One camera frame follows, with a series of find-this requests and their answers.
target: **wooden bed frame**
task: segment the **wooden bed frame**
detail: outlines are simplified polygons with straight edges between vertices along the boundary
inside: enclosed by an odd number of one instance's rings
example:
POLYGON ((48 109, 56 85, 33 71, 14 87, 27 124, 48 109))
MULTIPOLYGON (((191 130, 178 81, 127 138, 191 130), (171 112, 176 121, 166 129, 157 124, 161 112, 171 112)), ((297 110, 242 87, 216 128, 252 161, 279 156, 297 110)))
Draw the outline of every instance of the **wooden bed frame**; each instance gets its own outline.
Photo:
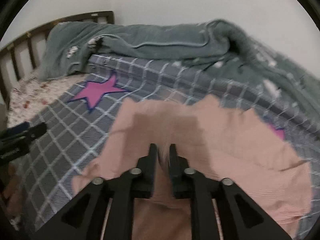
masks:
MULTIPOLYGON (((92 21, 96 23, 99 22, 99 23, 114 24, 115 18, 114 18, 113 11, 100 11, 100 12, 77 14, 77 15, 72 15, 65 18, 60 18, 52 22, 48 22, 44 25, 36 27, 26 32, 25 34, 21 35, 20 37, 12 41, 9 45, 7 45, 5 48, 3 48, 0 51, 0 60, 9 55, 9 58, 13 66, 16 82, 24 77, 23 69, 25 69, 25 64, 23 60, 20 62, 20 65, 17 63, 18 62, 17 54, 19 53, 17 51, 17 48, 23 43, 27 44, 26 49, 28 50, 29 61, 31 62, 32 69, 35 69, 36 67, 38 67, 41 59, 36 60, 36 57, 35 57, 36 49, 34 48, 33 42, 32 42, 33 38, 39 37, 42 35, 45 38, 45 40, 47 40, 50 31, 55 25, 57 25, 60 22, 74 22, 74 21, 92 21)), ((10 81, 9 79, 10 79, 10 74, 8 73, 8 69, 5 68, 3 65, 0 65, 0 92, 7 106, 9 105, 9 101, 10 101, 10 90, 14 86, 14 82, 12 80, 10 81)))

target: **folded blanket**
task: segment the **folded blanket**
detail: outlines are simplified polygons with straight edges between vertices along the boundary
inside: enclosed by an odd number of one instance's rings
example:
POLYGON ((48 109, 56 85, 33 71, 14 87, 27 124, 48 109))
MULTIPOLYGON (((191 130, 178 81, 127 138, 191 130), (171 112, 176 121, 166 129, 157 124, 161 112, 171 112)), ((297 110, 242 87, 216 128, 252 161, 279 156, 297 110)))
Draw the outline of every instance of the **folded blanket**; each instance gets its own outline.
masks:
POLYGON ((320 120, 320 82, 223 20, 173 26, 60 23, 49 35, 39 78, 90 72, 93 52, 178 61, 207 71, 212 79, 267 86, 276 100, 298 105, 313 122, 320 120))
POLYGON ((75 194, 95 177, 111 179, 134 167, 150 143, 161 152, 150 200, 135 200, 132 239, 191 239, 187 200, 175 200, 167 175, 169 145, 211 179, 233 179, 292 237, 309 212, 309 163, 250 109, 224 109, 214 96, 193 106, 124 100, 99 157, 73 179, 75 194))

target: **triangular cutout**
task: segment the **triangular cutout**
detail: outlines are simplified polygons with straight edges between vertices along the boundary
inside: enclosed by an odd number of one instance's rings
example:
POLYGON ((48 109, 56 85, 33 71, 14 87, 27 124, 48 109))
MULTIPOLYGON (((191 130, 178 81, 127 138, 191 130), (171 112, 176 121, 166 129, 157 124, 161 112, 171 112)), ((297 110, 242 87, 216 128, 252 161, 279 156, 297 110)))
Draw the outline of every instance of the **triangular cutout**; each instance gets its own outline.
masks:
POLYGON ((241 213, 242 220, 246 228, 252 228, 258 224, 263 223, 263 217, 254 210, 241 195, 235 196, 238 208, 241 213))
POLYGON ((84 213, 89 204, 90 194, 85 194, 78 202, 62 216, 62 222, 71 225, 74 228, 81 226, 84 218, 84 213))

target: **gray checkered bed sheet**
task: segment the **gray checkered bed sheet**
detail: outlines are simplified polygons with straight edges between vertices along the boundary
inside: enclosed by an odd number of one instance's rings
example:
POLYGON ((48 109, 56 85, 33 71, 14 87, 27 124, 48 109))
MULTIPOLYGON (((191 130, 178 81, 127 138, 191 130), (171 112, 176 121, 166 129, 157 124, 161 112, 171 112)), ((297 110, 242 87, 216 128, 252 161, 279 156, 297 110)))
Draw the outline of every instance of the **gray checkered bed sheet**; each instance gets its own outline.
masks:
POLYGON ((213 79, 205 72, 161 60, 113 55, 92 55, 87 81, 103 82, 116 71, 119 86, 130 92, 107 94, 89 113, 84 100, 67 103, 83 87, 73 85, 59 99, 38 113, 31 125, 46 122, 48 132, 31 146, 30 154, 17 160, 26 192, 23 221, 29 233, 38 230, 71 198, 71 180, 102 150, 117 111, 126 97, 175 100, 192 105, 206 94, 220 98, 222 107, 254 108, 266 122, 285 129, 286 140, 304 160, 310 161, 314 199, 310 214, 300 221, 297 239, 310 230, 320 215, 320 126, 299 109, 276 102, 263 90, 232 80, 213 79))

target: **green blanket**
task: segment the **green blanket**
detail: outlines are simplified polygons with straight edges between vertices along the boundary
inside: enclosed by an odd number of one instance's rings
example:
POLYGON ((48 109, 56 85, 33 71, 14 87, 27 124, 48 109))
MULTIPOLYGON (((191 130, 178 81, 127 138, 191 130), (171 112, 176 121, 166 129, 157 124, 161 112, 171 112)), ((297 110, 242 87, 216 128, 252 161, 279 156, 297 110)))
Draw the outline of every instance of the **green blanket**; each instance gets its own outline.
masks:
POLYGON ((48 37, 39 78, 90 72, 92 53, 179 61, 212 78, 267 87, 275 100, 297 105, 309 119, 320 120, 319 81, 223 20, 174 26, 61 23, 48 37))

